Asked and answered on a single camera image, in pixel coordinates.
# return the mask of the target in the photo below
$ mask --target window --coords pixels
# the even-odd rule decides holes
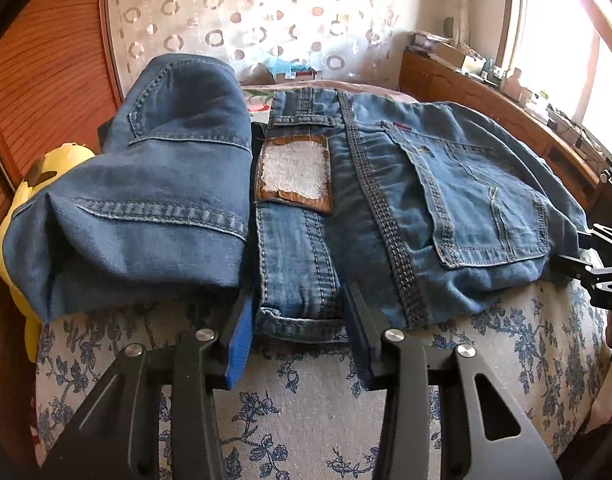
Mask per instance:
[[[579,0],[528,0],[514,65],[522,85],[546,92],[612,160],[612,54]]]

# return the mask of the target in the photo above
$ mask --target blue jeans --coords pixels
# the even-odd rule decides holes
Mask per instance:
[[[236,288],[248,236],[250,118],[233,71],[168,54],[144,69],[103,153],[20,206],[3,241],[44,321]]]
[[[302,134],[327,138],[333,211],[257,203],[261,332],[343,339],[350,280],[400,328],[470,315],[540,278],[550,254],[578,254],[582,208],[524,143],[469,108],[277,92],[267,138]]]

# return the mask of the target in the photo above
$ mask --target wooden cabinet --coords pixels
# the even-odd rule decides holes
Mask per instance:
[[[496,89],[408,51],[401,63],[399,89],[419,101],[452,101],[490,117],[544,158],[586,211],[596,202],[599,177],[550,128]]]

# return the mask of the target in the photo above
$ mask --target floral tablecloth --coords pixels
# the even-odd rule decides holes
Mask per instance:
[[[36,374],[39,463],[121,348],[174,344],[202,326],[206,306],[138,305],[60,319],[44,327]],[[489,310],[416,336],[438,348],[473,344],[558,456],[590,410],[608,370],[605,312],[578,282],[509,290]],[[170,399],[160,409],[160,477],[171,478]],[[370,478],[385,394],[366,391],[347,347],[255,342],[243,379],[215,396],[229,480]],[[429,391],[431,476],[439,474],[439,399]]]

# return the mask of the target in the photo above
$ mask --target silver bolt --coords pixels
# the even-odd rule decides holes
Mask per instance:
[[[401,330],[398,330],[396,328],[390,328],[386,330],[386,339],[388,339],[388,341],[392,341],[393,343],[399,343],[400,341],[403,341],[404,337],[406,337],[406,335],[401,332]]]
[[[144,349],[142,348],[142,345],[140,345],[139,343],[130,343],[125,349],[124,352],[126,353],[126,355],[128,355],[128,357],[137,357],[142,355],[142,352],[144,352]]]
[[[472,345],[459,345],[457,346],[457,353],[462,357],[474,357],[476,350]]]
[[[210,341],[215,339],[215,333],[210,328],[202,328],[195,332],[195,338],[198,341]]]

